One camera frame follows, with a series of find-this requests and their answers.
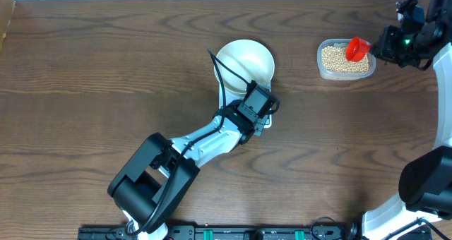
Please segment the cream white bowl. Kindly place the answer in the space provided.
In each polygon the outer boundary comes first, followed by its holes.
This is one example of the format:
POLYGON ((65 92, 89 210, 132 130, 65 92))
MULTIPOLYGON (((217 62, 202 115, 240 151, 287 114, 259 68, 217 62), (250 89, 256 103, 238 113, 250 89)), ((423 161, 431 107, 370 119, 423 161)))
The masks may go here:
POLYGON ((225 90, 236 97, 246 94, 246 83, 255 80, 271 90, 275 61, 271 52, 254 40, 235 40, 226 44, 217 54, 217 63, 225 90))

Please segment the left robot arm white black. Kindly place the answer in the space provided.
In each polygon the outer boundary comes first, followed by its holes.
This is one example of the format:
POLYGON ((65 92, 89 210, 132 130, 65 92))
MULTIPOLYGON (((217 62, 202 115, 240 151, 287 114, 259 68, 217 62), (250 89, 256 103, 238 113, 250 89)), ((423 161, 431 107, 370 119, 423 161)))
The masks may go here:
POLYGON ((172 216, 207 162, 259 136, 268 115, 241 106, 219 109, 206 126, 179 138, 148 136, 107 188, 136 239, 163 239, 172 216))

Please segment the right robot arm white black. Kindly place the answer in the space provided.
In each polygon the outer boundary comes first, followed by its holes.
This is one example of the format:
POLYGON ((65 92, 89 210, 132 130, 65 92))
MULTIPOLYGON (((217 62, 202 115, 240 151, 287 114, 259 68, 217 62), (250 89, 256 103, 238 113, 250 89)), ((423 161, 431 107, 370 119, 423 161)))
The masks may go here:
POLYGON ((384 28, 370 54, 401 68, 431 68, 437 86, 437 127, 432 148, 408 162, 398 190, 379 207, 361 216, 356 239, 398 239, 426 226, 440 238, 434 223, 451 219, 451 0, 396 4, 400 24, 384 28))

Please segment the red measuring scoop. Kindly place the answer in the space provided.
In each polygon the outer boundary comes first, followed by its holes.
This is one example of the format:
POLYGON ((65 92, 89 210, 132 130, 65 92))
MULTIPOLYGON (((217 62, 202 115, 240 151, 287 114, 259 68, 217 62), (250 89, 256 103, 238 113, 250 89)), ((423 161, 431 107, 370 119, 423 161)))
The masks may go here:
POLYGON ((354 37, 347 45, 345 58, 348 61, 358 62, 363 60, 363 58, 370 52, 370 50, 370 43, 360 37, 354 37))

